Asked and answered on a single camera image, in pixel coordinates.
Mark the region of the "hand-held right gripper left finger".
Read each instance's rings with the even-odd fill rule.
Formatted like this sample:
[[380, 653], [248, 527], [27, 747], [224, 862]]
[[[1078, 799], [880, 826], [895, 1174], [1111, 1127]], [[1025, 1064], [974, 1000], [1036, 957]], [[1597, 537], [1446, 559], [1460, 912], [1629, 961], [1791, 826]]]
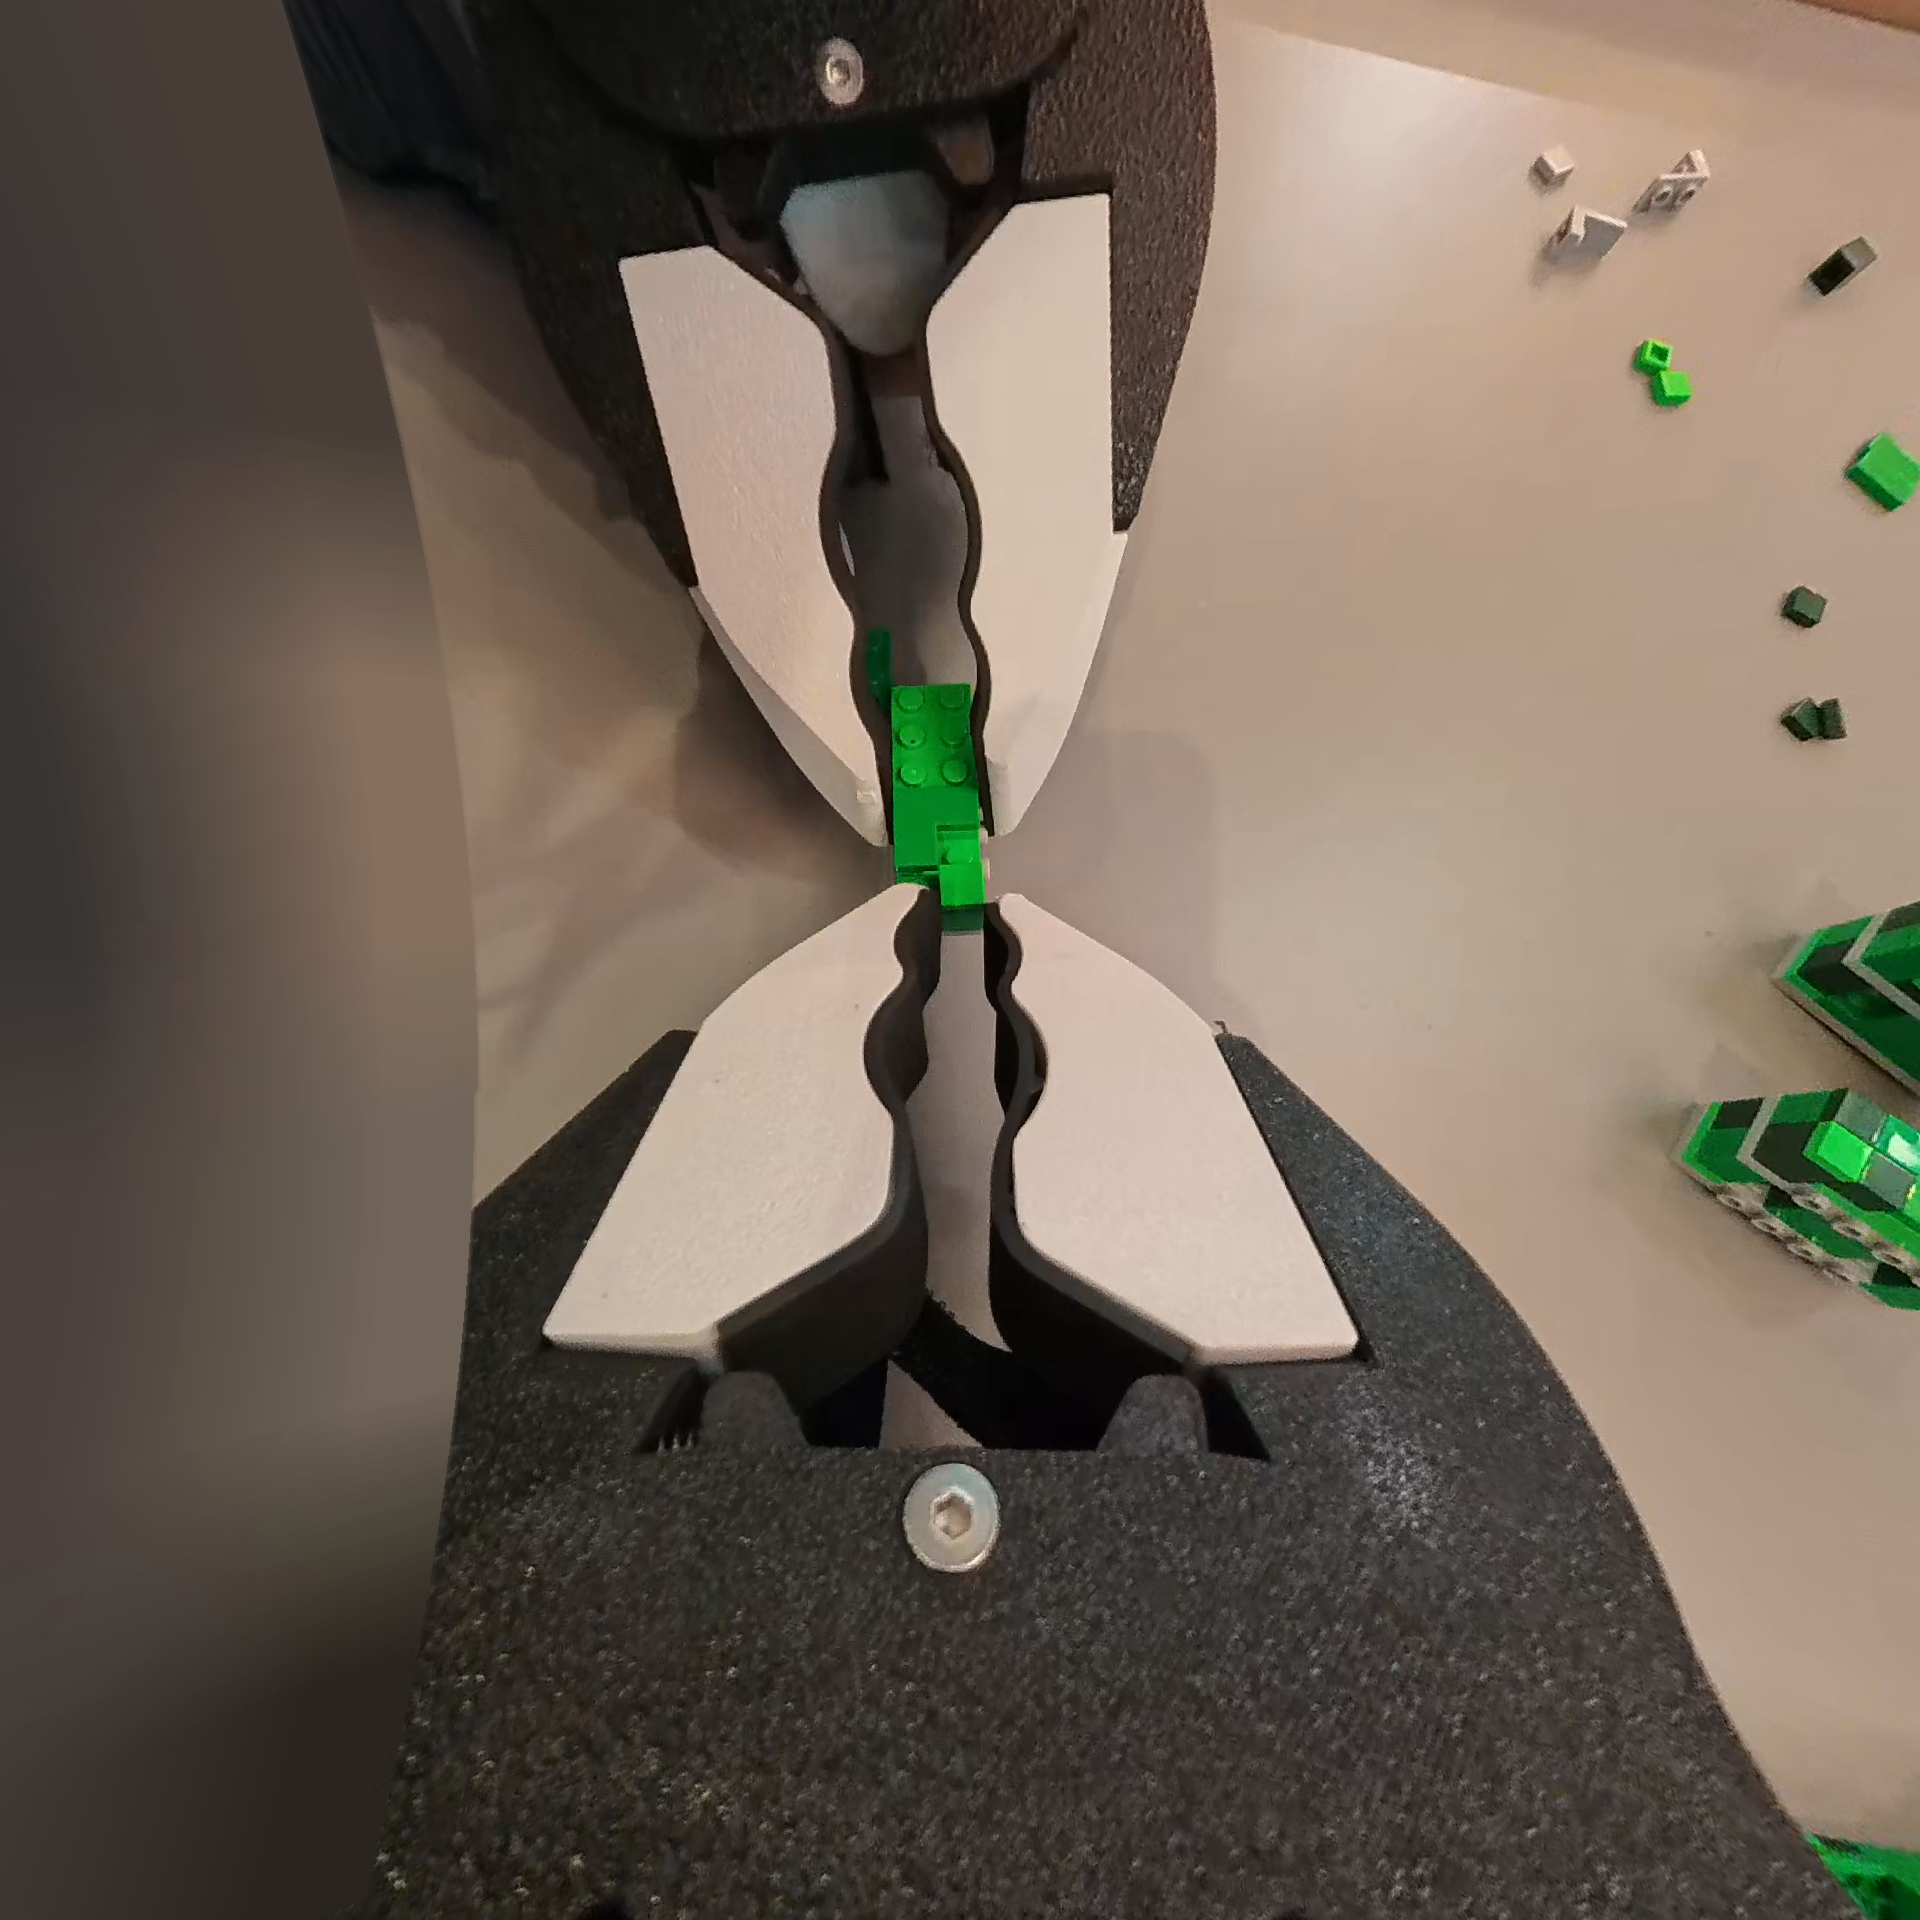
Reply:
[[926, 1299], [906, 1105], [928, 1069], [938, 896], [899, 882], [700, 1027], [541, 1335], [703, 1371], [869, 1371]]

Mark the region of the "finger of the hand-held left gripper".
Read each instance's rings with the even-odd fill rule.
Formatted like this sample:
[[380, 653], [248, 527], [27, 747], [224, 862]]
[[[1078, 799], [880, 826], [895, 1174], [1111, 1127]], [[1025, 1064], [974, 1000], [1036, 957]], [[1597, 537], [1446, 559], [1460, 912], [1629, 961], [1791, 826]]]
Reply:
[[1029, 812], [1078, 716], [1125, 534], [1114, 523], [1110, 199], [1014, 204], [923, 324], [928, 396], [970, 507], [964, 620], [995, 836]]
[[848, 367], [821, 319], [725, 253], [618, 264], [689, 552], [689, 597], [788, 758], [868, 845], [884, 779], [855, 693], [837, 486]]

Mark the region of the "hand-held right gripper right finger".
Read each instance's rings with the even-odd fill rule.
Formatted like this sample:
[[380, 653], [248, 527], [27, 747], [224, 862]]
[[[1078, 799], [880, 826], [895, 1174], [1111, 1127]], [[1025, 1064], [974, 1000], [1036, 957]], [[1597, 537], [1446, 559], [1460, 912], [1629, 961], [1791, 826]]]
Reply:
[[1212, 1025], [1020, 894], [990, 908], [982, 953], [1008, 1348], [1036, 1371], [1352, 1358], [1356, 1322]]

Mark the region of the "beige desk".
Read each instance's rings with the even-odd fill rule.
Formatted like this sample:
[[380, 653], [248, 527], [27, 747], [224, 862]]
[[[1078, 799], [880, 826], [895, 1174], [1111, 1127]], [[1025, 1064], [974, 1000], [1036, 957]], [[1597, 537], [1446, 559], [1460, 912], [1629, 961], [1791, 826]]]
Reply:
[[[370, 1916], [1850, 1916], [1806, 1831], [1915, 1846], [1915, 1314], [1667, 1164], [1716, 1089], [1873, 1086], [1765, 975], [1915, 896], [1915, 517], [1842, 478], [1915, 430], [1915, 37], [1215, 46], [1196, 339], [1005, 869], [1275, 1058], [1384, 1356], [1255, 1376], [1264, 1459], [990, 1454], [957, 1576], [895, 1452], [629, 1452], [602, 1397], [522, 1484], [455, 1449]], [[1573, 204], [1629, 231], [1552, 267]]]

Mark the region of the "green and grey brick model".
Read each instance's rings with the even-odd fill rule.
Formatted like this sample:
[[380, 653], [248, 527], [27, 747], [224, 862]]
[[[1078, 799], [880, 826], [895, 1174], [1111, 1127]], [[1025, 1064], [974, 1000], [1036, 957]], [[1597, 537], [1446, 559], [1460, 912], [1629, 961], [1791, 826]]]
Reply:
[[1675, 1166], [1815, 1272], [1918, 1310], [1918, 1130], [1848, 1089], [1692, 1109]]
[[1813, 926], [1772, 973], [1802, 1013], [1918, 1093], [1918, 902]]

